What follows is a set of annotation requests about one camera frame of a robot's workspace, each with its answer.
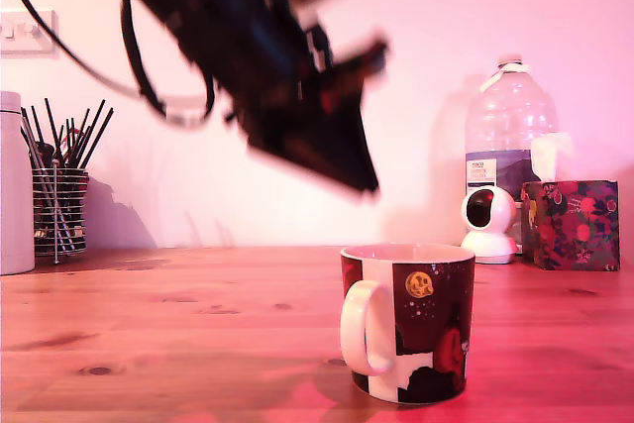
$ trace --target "plastic water bottle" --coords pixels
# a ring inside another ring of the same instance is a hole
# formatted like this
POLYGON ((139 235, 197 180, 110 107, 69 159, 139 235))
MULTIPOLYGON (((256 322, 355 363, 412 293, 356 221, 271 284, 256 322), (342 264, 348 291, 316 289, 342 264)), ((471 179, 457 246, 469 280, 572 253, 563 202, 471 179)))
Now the plastic water bottle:
MULTIPOLYGON (((467 193, 495 185, 510 193, 519 209, 522 184, 539 180, 531 165, 531 142, 558 131, 557 111, 520 54, 501 57, 497 67, 467 117, 467 193)), ((520 213, 509 235, 521 253, 520 213)))

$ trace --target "wall socket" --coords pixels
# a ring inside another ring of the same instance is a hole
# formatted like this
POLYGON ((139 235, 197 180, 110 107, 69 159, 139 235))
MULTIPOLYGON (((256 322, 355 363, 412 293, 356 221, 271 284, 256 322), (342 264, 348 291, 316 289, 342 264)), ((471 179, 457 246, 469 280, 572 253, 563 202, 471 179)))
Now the wall socket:
MULTIPOLYGON (((57 15, 53 10, 38 11, 57 33, 57 15)), ((0 46, 2 57, 48 56, 55 53, 55 43, 26 10, 0 12, 0 46)))

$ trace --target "bottle label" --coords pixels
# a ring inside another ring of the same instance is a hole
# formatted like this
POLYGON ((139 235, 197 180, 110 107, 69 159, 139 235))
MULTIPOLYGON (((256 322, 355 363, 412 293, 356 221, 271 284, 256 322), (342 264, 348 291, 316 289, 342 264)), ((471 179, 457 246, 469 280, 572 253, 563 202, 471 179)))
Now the bottle label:
POLYGON ((533 173, 531 151, 484 151, 467 154, 467 193, 474 188, 495 185, 521 202, 524 182, 539 181, 533 173))

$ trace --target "table surface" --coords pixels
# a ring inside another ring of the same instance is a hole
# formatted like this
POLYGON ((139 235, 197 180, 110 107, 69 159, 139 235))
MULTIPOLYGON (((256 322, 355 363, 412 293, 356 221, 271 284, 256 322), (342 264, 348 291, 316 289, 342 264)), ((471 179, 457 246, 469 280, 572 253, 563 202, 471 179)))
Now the table surface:
POLYGON ((468 386, 398 406, 339 351, 339 248, 87 252, 3 276, 3 423, 632 422, 634 273, 477 265, 468 386))

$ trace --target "black robotic arm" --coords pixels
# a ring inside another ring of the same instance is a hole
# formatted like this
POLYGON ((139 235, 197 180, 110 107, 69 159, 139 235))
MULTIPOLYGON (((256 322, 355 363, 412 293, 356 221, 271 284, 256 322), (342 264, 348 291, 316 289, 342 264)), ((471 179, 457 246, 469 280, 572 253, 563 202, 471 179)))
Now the black robotic arm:
MULTIPOLYGON (((293 2, 311 0, 142 1, 202 72, 205 117, 214 90, 225 90, 233 99, 227 121, 241 126, 251 147, 358 191, 378 189, 361 101, 366 78, 384 68, 383 41, 333 63, 321 26, 304 31, 293 14, 293 2)), ((140 94, 171 119, 145 74, 130 0, 122 0, 122 31, 140 94)))

